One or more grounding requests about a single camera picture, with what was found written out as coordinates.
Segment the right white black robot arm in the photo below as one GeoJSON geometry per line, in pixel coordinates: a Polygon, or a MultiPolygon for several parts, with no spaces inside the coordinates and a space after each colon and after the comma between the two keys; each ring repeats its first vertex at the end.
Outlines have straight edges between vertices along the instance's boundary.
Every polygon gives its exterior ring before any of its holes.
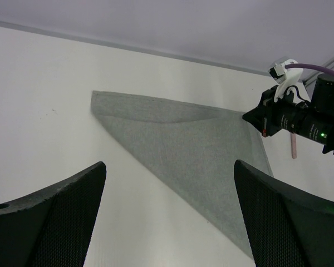
{"type": "Polygon", "coordinates": [[[263,137],[280,130],[302,136],[323,145],[322,153],[334,154],[334,77],[318,75],[311,100],[303,99],[297,86],[289,86],[283,97],[274,100],[276,87],[264,91],[257,107],[242,119],[263,137]]]}

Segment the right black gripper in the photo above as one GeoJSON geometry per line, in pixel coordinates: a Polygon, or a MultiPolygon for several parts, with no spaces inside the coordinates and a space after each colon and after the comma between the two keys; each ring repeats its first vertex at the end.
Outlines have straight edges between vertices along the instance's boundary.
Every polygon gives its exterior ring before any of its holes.
{"type": "Polygon", "coordinates": [[[286,88],[282,98],[274,101],[276,86],[262,93],[260,104],[246,112],[242,119],[250,123],[263,137],[273,136],[280,130],[297,134],[310,111],[310,102],[301,97],[299,88],[286,88]]]}

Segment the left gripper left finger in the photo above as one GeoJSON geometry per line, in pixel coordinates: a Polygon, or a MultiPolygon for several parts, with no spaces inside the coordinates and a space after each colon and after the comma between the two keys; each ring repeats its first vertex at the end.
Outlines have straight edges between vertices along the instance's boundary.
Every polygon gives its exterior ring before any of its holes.
{"type": "Polygon", "coordinates": [[[0,266],[83,266],[106,180],[103,162],[0,204],[0,266]]]}

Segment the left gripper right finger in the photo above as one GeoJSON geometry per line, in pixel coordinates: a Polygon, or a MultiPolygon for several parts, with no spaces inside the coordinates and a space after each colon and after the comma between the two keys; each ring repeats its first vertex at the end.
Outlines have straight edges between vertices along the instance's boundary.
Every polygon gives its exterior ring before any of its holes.
{"type": "Polygon", "coordinates": [[[234,181],[256,266],[334,266],[334,202],[237,160],[234,181]]]}

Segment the grey cloth napkin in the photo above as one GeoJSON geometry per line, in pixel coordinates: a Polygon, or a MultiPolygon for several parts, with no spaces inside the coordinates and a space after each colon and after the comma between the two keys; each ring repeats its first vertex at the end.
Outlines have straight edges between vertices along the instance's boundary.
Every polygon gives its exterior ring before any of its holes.
{"type": "Polygon", "coordinates": [[[241,112],[102,91],[92,93],[91,112],[139,163],[252,255],[234,163],[272,170],[260,134],[241,112]]]}

